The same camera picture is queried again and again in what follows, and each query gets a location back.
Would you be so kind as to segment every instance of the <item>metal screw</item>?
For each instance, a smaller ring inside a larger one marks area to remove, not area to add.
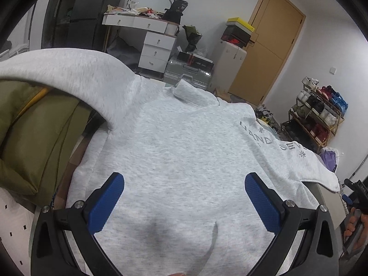
[[[78,200],[75,204],[74,204],[74,207],[76,209],[80,209],[81,207],[84,206],[84,201],[83,200]]]
[[[45,205],[43,208],[42,208],[42,213],[47,213],[48,211],[50,210],[50,207],[48,205]]]
[[[326,213],[326,212],[328,211],[327,206],[325,206],[324,204],[321,204],[321,205],[319,206],[319,208],[320,208],[320,210],[321,210],[321,211],[323,211],[324,213]]]
[[[285,201],[285,204],[288,206],[288,207],[294,207],[295,206],[295,202],[292,201],[292,200],[286,200]]]

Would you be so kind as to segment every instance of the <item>white dresser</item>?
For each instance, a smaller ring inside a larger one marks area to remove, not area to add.
[[[110,26],[131,27],[147,30],[139,67],[164,72],[174,47],[178,25],[159,19],[142,16],[105,14],[102,24],[109,25],[104,52],[110,34]]]

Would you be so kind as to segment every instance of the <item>door frame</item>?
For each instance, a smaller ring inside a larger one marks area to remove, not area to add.
[[[302,18],[302,22],[301,22],[301,24],[300,24],[300,26],[299,26],[299,29],[298,29],[298,32],[297,32],[297,34],[295,35],[295,39],[294,39],[294,41],[293,41],[293,43],[292,43],[292,45],[291,45],[291,47],[290,47],[290,49],[289,49],[289,51],[288,51],[288,53],[286,54],[286,57],[285,57],[285,59],[284,59],[284,62],[282,62],[282,64],[281,64],[281,67],[280,67],[280,69],[278,70],[278,72],[277,72],[277,74],[275,75],[275,78],[273,79],[273,81],[272,81],[272,83],[271,83],[271,85],[270,85],[270,87],[266,90],[266,92],[264,93],[264,96],[262,97],[262,99],[260,100],[260,104],[262,104],[263,103],[263,101],[265,100],[265,98],[266,98],[266,96],[269,94],[269,92],[270,92],[270,90],[271,90],[271,88],[273,87],[273,85],[274,85],[274,83],[276,82],[276,80],[277,80],[277,78],[279,77],[279,75],[280,75],[280,73],[281,73],[281,71],[282,71],[282,69],[284,68],[284,65],[285,65],[285,63],[286,63],[286,61],[288,60],[288,58],[289,58],[289,56],[290,56],[290,53],[291,53],[291,51],[293,50],[293,48],[294,48],[294,45],[295,45],[295,43],[297,42],[297,40],[298,40],[298,37],[299,37],[299,34],[300,34],[300,31],[301,31],[301,29],[303,28],[303,25],[304,25],[304,22],[305,22],[305,18],[306,18],[306,15],[303,13],[303,12],[301,12],[293,3],[291,3],[289,0],[285,0],[286,2],[288,2],[297,12],[299,12],[302,16],[303,16],[303,18]],[[257,15],[257,13],[258,13],[258,11],[259,11],[259,8],[261,7],[261,4],[262,4],[262,2],[263,2],[263,0],[258,0],[258,2],[257,2],[257,4],[255,5],[255,8],[254,8],[254,10],[253,10],[253,12],[252,12],[252,15],[251,15],[251,17],[250,17],[250,19],[249,19],[249,21],[248,21],[248,23],[250,24],[250,25],[252,25],[253,24],[253,22],[254,22],[254,19],[255,19],[255,17],[256,17],[256,15]]]

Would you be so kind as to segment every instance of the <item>olive green jacket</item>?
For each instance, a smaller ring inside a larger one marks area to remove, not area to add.
[[[49,204],[89,114],[55,89],[0,81],[0,187]]]

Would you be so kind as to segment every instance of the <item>drawer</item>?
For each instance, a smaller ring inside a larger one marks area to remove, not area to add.
[[[133,27],[134,16],[108,14],[103,19],[104,25]]]
[[[133,28],[151,30],[165,33],[167,23],[157,19],[147,19],[145,17],[135,17]]]
[[[165,34],[175,36],[178,25],[167,23]]]
[[[151,46],[160,47],[163,49],[169,49],[171,51],[174,46],[175,40],[176,40],[175,37],[147,32],[144,43],[149,44]]]
[[[168,49],[163,49],[155,46],[150,46],[145,44],[142,50],[142,56],[148,56],[156,59],[161,59],[167,61],[170,57],[171,51]]]
[[[156,59],[148,56],[141,56],[139,60],[139,67],[147,68],[152,71],[164,72],[166,69],[167,61]]]

